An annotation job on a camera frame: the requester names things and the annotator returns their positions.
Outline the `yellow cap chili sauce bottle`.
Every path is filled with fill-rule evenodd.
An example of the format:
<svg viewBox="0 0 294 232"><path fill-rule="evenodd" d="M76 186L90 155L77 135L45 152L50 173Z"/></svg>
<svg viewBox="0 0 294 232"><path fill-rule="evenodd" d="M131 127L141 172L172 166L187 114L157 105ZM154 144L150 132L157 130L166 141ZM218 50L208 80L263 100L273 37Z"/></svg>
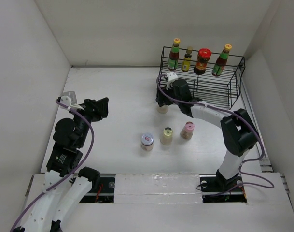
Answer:
<svg viewBox="0 0 294 232"><path fill-rule="evenodd" d="M168 69L170 71L176 70L178 67L179 48L180 48L180 39L175 38L173 40L173 44L172 44L172 47L169 53L169 58L168 58Z"/></svg>

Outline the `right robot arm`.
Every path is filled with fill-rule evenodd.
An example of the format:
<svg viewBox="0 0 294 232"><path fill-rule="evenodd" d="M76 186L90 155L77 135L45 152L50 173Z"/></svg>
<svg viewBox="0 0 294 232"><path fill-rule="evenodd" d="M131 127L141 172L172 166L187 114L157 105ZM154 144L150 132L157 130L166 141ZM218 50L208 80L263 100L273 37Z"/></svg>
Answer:
<svg viewBox="0 0 294 232"><path fill-rule="evenodd" d="M176 104L183 114L208 122L221 130L226 154L212 184L218 195L237 188L237 177L241 173L244 158L260 141L247 111L229 111L207 104L192 96L188 83L183 79L172 81L168 87L161 87L159 83L156 85L156 102L160 107Z"/></svg>

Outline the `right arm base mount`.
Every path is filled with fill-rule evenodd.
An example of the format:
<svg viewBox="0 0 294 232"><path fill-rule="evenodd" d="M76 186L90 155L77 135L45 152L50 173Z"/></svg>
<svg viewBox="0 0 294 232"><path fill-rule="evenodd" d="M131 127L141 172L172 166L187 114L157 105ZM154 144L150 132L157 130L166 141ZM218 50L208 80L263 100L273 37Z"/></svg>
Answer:
<svg viewBox="0 0 294 232"><path fill-rule="evenodd" d="M196 189L202 193L203 203L247 202L244 187L238 185L242 182L240 175L224 183L215 174L203 174L199 176L199 181Z"/></svg>

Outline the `black cap spice shaker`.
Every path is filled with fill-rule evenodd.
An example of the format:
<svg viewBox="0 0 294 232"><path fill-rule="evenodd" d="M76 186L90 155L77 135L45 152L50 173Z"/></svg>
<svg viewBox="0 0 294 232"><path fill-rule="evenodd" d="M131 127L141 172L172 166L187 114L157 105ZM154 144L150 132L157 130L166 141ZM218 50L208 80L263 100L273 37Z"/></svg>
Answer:
<svg viewBox="0 0 294 232"><path fill-rule="evenodd" d="M169 107L167 105L157 107L157 111L161 114L166 114L168 110L169 110Z"/></svg>

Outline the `red lid chili jar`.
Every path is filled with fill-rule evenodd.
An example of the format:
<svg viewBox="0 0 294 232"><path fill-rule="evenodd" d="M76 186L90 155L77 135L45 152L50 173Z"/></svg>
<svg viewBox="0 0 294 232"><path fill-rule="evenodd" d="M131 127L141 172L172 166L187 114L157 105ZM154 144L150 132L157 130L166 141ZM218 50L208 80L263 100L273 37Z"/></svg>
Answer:
<svg viewBox="0 0 294 232"><path fill-rule="evenodd" d="M196 75L202 75L205 73L211 55L212 52L207 48L202 48L198 51L197 61L194 66L194 73Z"/></svg>

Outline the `green label sauce bottle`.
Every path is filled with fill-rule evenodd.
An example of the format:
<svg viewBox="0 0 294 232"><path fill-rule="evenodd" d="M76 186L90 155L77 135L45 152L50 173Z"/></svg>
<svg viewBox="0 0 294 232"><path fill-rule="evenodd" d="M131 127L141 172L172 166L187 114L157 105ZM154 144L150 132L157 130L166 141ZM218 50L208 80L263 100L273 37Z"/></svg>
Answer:
<svg viewBox="0 0 294 232"><path fill-rule="evenodd" d="M212 75L213 76L220 76L226 66L228 57L229 57L229 53L230 50L232 49L232 45L230 44L226 44L221 52L221 54L219 55L219 57L217 58L214 67L212 69Z"/></svg>

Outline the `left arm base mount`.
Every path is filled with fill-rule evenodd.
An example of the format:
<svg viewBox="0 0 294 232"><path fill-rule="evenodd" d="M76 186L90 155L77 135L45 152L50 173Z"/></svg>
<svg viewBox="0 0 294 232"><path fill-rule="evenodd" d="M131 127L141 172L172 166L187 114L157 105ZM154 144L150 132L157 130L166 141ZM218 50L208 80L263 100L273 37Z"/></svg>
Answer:
<svg viewBox="0 0 294 232"><path fill-rule="evenodd" d="M101 174L99 183L79 203L114 203L115 177L114 174Z"/></svg>

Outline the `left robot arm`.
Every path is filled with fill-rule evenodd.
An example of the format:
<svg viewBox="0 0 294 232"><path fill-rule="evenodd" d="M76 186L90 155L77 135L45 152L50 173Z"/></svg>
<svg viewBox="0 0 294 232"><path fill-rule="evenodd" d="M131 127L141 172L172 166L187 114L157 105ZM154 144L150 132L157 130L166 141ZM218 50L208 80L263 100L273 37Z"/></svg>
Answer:
<svg viewBox="0 0 294 232"><path fill-rule="evenodd" d="M53 135L54 146L46 165L42 192L22 212L32 211L21 226L12 226L13 232L61 232L66 221L81 199L96 191L100 185L100 172L82 167L91 148L86 154L80 151L87 135L91 135L90 146L94 144L93 122L108 116L109 99L85 99L78 104L68 94L58 97L56 103L66 109L73 118L57 122Z"/></svg>

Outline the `small yellow oil bottle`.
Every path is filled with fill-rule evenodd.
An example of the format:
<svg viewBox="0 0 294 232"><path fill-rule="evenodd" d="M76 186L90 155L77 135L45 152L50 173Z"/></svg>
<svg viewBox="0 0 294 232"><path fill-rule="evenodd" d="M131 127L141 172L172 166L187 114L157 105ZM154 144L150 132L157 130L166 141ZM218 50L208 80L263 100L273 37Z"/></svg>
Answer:
<svg viewBox="0 0 294 232"><path fill-rule="evenodd" d="M182 67L181 67L181 70L183 72L187 72L190 69L192 51L193 51L193 48L191 46L187 47L184 58L183 58Z"/></svg>

